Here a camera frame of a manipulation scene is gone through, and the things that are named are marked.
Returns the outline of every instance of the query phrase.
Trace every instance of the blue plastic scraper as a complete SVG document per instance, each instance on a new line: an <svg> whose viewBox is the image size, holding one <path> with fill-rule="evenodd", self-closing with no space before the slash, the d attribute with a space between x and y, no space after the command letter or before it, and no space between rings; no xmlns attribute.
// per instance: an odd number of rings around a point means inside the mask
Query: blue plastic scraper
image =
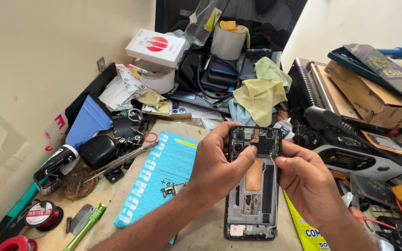
<svg viewBox="0 0 402 251"><path fill-rule="evenodd" d="M70 128L66 144L85 142L92 138L95 132L108 130L112 126L111 112L93 93L89 93Z"/></svg>

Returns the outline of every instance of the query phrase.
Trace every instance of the man's right hand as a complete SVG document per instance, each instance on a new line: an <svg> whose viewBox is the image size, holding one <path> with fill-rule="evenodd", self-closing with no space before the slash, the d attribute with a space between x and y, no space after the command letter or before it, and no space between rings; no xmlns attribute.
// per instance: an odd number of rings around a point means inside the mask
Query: man's right hand
<svg viewBox="0 0 402 251"><path fill-rule="evenodd" d="M352 218L318 154L283 140L282 156L276 158L280 186L308 224L321 231Z"/></svg>

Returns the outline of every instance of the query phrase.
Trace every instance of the green cloth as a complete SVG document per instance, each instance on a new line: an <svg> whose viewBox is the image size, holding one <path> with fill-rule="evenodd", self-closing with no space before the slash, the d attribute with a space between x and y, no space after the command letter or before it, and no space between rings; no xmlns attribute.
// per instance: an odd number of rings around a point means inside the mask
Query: green cloth
<svg viewBox="0 0 402 251"><path fill-rule="evenodd" d="M262 57L255 63L255 72L258 79L272 79L275 81L282 81L283 86L291 88L293 80L286 73L268 57Z"/></svg>

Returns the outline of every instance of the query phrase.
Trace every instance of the white box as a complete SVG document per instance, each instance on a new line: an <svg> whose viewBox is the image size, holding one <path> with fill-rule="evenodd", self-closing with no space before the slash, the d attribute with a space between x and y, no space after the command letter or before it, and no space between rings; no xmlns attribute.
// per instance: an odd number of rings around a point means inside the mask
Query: white box
<svg viewBox="0 0 402 251"><path fill-rule="evenodd" d="M125 48L138 59L175 68L185 48L185 39L140 29Z"/></svg>

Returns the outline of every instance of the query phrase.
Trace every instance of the red circle logo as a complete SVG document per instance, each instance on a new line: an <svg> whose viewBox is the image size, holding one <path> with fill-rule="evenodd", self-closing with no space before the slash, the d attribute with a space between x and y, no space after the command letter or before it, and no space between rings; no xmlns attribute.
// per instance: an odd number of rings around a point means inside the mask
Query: red circle logo
<svg viewBox="0 0 402 251"><path fill-rule="evenodd" d="M168 41L163 37L146 37L145 41L140 41L139 44L151 51L162 51L167 48Z"/></svg>

